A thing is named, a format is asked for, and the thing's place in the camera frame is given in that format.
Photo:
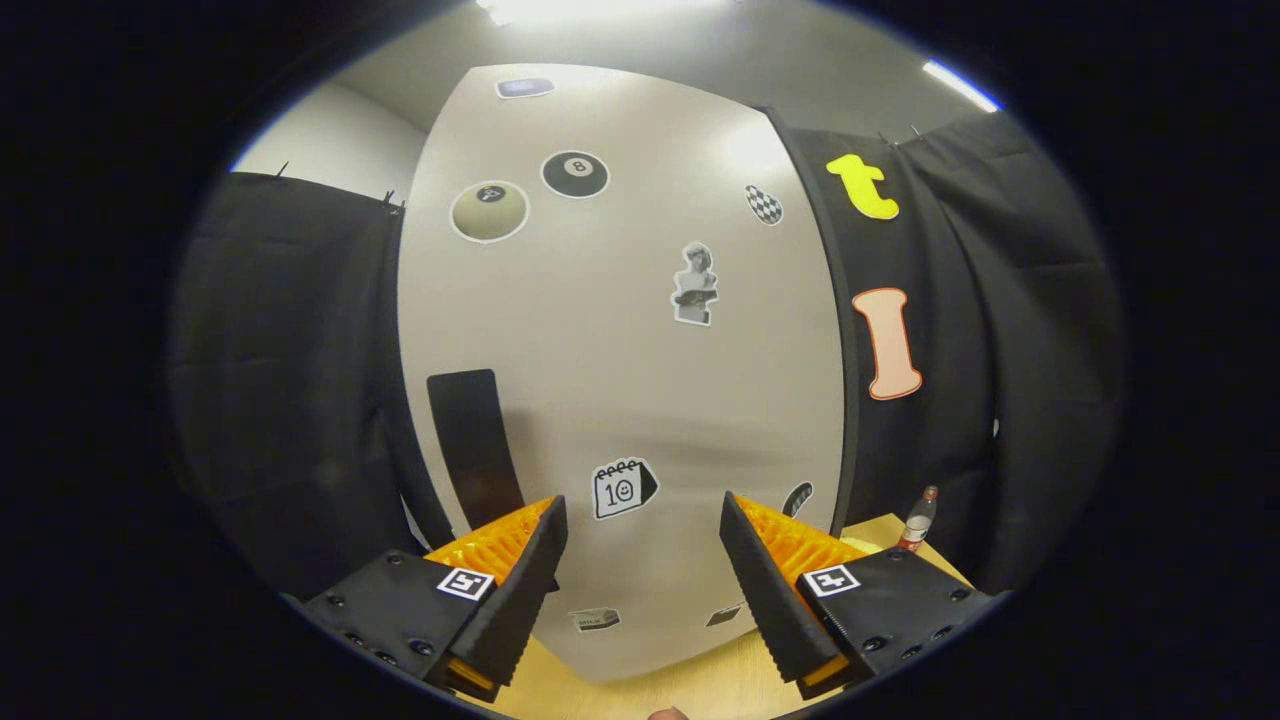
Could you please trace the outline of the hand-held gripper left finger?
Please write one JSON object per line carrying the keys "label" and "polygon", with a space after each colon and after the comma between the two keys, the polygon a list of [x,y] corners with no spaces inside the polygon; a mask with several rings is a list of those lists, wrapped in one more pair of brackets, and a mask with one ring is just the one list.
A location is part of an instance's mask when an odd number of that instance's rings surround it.
{"label": "hand-held gripper left finger", "polygon": [[430,553],[388,550],[300,605],[334,641],[394,673],[492,702],[529,646],[568,541],[564,496]]}

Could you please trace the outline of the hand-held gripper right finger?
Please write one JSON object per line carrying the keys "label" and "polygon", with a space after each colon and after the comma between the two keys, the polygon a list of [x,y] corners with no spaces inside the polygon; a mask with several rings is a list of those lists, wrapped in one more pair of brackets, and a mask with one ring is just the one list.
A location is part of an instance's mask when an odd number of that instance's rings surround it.
{"label": "hand-held gripper right finger", "polygon": [[733,492],[719,538],[781,679],[804,700],[897,673],[1001,602],[909,550],[865,553]]}

